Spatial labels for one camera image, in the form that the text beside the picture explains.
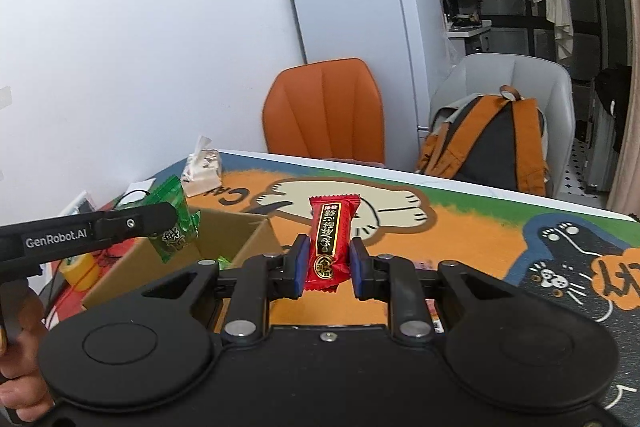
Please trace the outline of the left hand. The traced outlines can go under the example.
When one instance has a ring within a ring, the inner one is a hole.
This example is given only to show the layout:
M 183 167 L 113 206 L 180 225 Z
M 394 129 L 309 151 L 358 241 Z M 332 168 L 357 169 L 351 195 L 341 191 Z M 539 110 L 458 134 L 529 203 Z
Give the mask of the left hand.
M 1 340 L 1 404 L 17 417 L 32 423 L 53 407 L 53 400 L 38 365 L 38 351 L 48 330 L 42 323 L 43 304 L 29 291 L 21 304 L 18 321 L 21 334 L 8 345 Z

